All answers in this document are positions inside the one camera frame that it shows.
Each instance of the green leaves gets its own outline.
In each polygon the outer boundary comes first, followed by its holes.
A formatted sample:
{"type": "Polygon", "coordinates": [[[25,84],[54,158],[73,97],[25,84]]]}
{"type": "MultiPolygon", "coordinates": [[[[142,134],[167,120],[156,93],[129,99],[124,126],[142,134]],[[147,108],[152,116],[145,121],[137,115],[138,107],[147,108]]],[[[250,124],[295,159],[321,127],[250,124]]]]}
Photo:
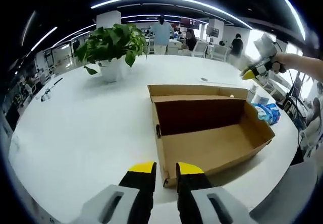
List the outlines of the green leaves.
{"type": "Polygon", "coordinates": [[[112,39],[113,45],[116,45],[121,39],[121,36],[118,36],[115,31],[110,32],[110,37],[112,39]]]}
{"type": "Polygon", "coordinates": [[[97,71],[94,70],[94,69],[91,69],[87,66],[84,66],[84,68],[87,70],[87,72],[90,74],[90,75],[93,75],[93,74],[97,74],[97,71]]]}
{"type": "MultiPolygon", "coordinates": [[[[136,56],[145,53],[147,45],[142,32],[134,24],[119,25],[113,28],[97,28],[92,32],[89,39],[76,51],[77,58],[92,64],[103,60],[111,61],[126,55],[126,63],[132,67],[136,56]]],[[[84,66],[89,74],[97,71],[84,66]]]]}
{"type": "Polygon", "coordinates": [[[134,51],[127,51],[126,53],[126,63],[129,65],[129,67],[132,67],[133,63],[136,60],[136,53],[134,51]]]}
{"type": "Polygon", "coordinates": [[[77,50],[74,52],[74,54],[76,55],[76,57],[80,60],[83,61],[85,60],[85,55],[86,55],[86,51],[87,51],[87,43],[79,46],[77,48],[77,50]]]}

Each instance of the person in black shirt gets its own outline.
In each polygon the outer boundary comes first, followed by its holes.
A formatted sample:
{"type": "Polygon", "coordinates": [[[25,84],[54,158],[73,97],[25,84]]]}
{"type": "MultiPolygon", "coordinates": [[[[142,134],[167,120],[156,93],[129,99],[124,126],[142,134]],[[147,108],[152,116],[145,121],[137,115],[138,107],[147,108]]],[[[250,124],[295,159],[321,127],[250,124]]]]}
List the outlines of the person in black shirt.
{"type": "Polygon", "coordinates": [[[242,49],[243,49],[243,42],[241,40],[241,35],[237,33],[236,38],[231,43],[230,55],[233,55],[239,58],[241,56],[242,49]]]}
{"type": "Polygon", "coordinates": [[[178,55],[191,56],[192,51],[197,43],[194,31],[192,29],[187,29],[186,31],[186,42],[182,45],[182,50],[178,51],[178,55]]]}
{"type": "Polygon", "coordinates": [[[236,34],[236,38],[232,41],[230,48],[231,52],[229,54],[227,62],[239,69],[239,57],[241,56],[243,49],[243,42],[239,33],[236,34]]]}

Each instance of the box lid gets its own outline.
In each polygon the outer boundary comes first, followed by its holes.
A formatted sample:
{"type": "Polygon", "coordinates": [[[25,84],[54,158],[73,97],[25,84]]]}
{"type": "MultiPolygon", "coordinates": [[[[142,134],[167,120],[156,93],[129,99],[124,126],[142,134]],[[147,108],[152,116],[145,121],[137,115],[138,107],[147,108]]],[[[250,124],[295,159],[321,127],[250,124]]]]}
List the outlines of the box lid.
{"type": "Polygon", "coordinates": [[[152,102],[199,99],[246,99],[247,89],[207,85],[148,85],[152,102]]]}

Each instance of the round white table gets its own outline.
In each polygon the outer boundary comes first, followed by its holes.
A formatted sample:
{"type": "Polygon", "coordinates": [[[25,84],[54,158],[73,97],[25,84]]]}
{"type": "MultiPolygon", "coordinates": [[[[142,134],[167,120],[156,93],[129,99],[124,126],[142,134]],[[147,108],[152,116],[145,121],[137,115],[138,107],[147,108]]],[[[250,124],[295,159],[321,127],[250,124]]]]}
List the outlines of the round white table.
{"type": "MultiPolygon", "coordinates": [[[[90,76],[78,68],[52,79],[29,104],[14,132],[10,163],[36,202],[67,223],[80,214],[84,202],[118,184],[132,165],[154,160],[159,169],[148,84],[250,88],[253,83],[242,81],[229,64],[174,55],[138,57],[127,78],[111,84],[100,73],[90,76]],[[51,100],[37,99],[60,77],[51,100]]],[[[260,87],[257,94],[274,102],[260,87]]],[[[234,175],[223,187],[249,210],[272,191],[295,155],[298,132],[281,114],[272,126],[272,142],[227,172],[234,175]]],[[[157,171],[150,223],[180,223],[176,199],[176,190],[164,189],[157,171]]]]}

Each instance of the open cardboard box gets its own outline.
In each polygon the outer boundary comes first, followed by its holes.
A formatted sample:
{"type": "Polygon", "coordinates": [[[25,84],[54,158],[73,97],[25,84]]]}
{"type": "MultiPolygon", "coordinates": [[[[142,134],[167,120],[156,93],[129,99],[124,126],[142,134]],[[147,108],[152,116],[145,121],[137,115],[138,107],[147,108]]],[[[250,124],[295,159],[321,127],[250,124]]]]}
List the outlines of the open cardboard box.
{"type": "Polygon", "coordinates": [[[211,175],[237,165],[275,136],[246,102],[248,90],[203,85],[149,85],[164,187],[176,184],[176,163],[211,175]]]}

